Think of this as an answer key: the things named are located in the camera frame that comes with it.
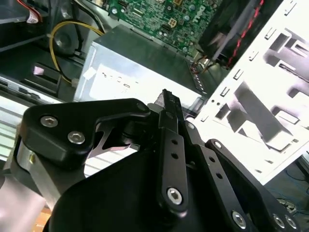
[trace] bolt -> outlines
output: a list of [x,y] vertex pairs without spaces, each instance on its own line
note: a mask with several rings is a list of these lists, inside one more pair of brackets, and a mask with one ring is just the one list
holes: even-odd
[[137,103],[136,105],[142,111],[147,111],[148,110],[147,106],[145,106],[144,104]]
[[241,228],[245,229],[247,227],[245,219],[242,217],[242,215],[237,211],[232,211],[232,218],[234,222]]
[[117,9],[113,8],[113,9],[112,9],[112,13],[113,13],[113,14],[117,14],[117,13],[118,13]]
[[220,144],[220,143],[218,143],[217,141],[216,141],[216,142],[214,142],[214,145],[215,145],[217,148],[219,148],[219,149],[221,149],[221,148],[222,148],[221,144]]
[[168,189],[168,197],[169,199],[176,205],[179,205],[183,201],[183,197],[180,192],[175,188]]
[[44,116],[41,118],[41,124],[45,127],[56,127],[58,125],[58,120],[52,116]]
[[297,229],[295,222],[289,216],[285,215],[285,219],[293,229]]
[[78,131],[72,131],[68,134],[68,140],[73,144],[83,144],[85,142],[85,136]]
[[34,154],[32,153],[31,155],[30,155],[30,157],[29,157],[29,162],[31,163],[31,164],[34,164],[35,163],[35,157],[34,157]]
[[195,126],[191,122],[188,122],[188,127],[193,129],[193,130],[195,129]]
[[284,229],[284,223],[283,221],[280,219],[280,217],[278,217],[277,215],[273,214],[274,220],[277,223],[278,226],[280,226],[282,229]]
[[190,16],[185,15],[185,16],[183,17],[183,19],[184,19],[184,21],[189,21],[189,20],[190,20]]

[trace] motherboard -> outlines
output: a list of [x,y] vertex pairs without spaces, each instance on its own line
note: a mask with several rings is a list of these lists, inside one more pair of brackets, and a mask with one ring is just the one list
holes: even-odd
[[135,28],[194,57],[223,0],[89,0]]

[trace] yellow wire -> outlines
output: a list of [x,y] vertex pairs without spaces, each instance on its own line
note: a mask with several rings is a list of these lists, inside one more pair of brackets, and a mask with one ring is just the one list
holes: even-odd
[[[49,38],[49,49],[50,49],[50,54],[51,54],[52,59],[53,59],[53,63],[54,63],[54,65],[55,65],[55,67],[56,67],[56,69],[57,69],[58,71],[60,71],[60,67],[59,67],[59,65],[57,64],[57,60],[56,60],[56,56],[55,56],[55,52],[54,52],[54,43],[53,43],[53,41],[54,41],[54,36],[55,36],[56,32],[57,32],[61,27],[65,26],[65,25],[68,25],[68,24],[77,24],[77,25],[83,26],[83,27],[85,27],[85,28],[88,28],[88,29],[94,31],[94,32],[95,32],[96,34],[98,34],[99,36],[104,35],[104,33],[103,33],[102,31],[100,31],[100,30],[96,29],[95,27],[90,26],[90,25],[88,25],[88,24],[86,24],[86,23],[82,23],[82,22],[65,21],[65,22],[61,22],[61,23],[57,24],[57,25],[54,27],[54,29],[52,30],[51,34],[50,34],[50,38]],[[62,77],[62,79],[65,80],[66,82],[68,82],[68,83],[70,83],[70,84],[72,83],[70,80],[67,80],[63,75],[61,75],[61,77]]]

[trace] red wire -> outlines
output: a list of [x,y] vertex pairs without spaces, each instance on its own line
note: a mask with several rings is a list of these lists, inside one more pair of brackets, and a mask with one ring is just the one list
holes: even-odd
[[250,28],[252,27],[252,24],[253,24],[253,22],[255,21],[256,17],[258,16],[258,14],[259,14],[259,12],[260,12],[260,9],[261,9],[261,7],[262,7],[263,4],[264,4],[264,0],[261,0],[259,6],[255,9],[254,15],[253,15],[253,17],[251,18],[251,20],[250,20],[250,22],[249,22],[249,24],[248,24],[247,29],[245,29],[245,31],[241,34],[241,37],[238,39],[236,48],[234,49],[234,52],[233,52],[233,55],[232,55],[232,56],[230,57],[230,59],[228,60],[227,67],[230,66],[230,64],[232,63],[233,58],[237,55],[237,52],[238,52],[238,49],[239,49],[239,47],[240,47],[240,44],[241,44],[242,39],[246,36],[247,32],[248,32],[248,31],[250,30]]
[[37,10],[33,9],[32,7],[27,6],[27,5],[26,5],[24,2],[22,2],[21,0],[17,0],[17,2],[18,2],[19,4],[21,4],[23,7],[27,8],[27,9],[30,10],[30,11],[32,11],[32,12],[38,17],[38,19],[39,19],[40,22],[43,21],[43,18],[42,18],[42,16],[41,16],[41,14],[40,14]]

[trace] sticker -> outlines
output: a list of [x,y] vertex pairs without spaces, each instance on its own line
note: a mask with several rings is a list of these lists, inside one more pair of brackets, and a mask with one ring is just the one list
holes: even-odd
[[97,73],[97,71],[90,67],[84,74],[83,74],[83,77],[86,79],[86,80],[90,80],[95,74]]
[[36,16],[35,13],[33,13],[32,11],[29,11],[30,14],[29,14],[29,18],[27,19],[27,23],[29,24],[36,24],[39,22],[39,19],[38,17]]
[[42,75],[44,75],[44,69],[35,66],[34,70],[33,70],[33,74],[37,75],[37,76],[42,76]]
[[139,83],[134,77],[100,65],[89,96],[96,100],[136,98],[139,99]]

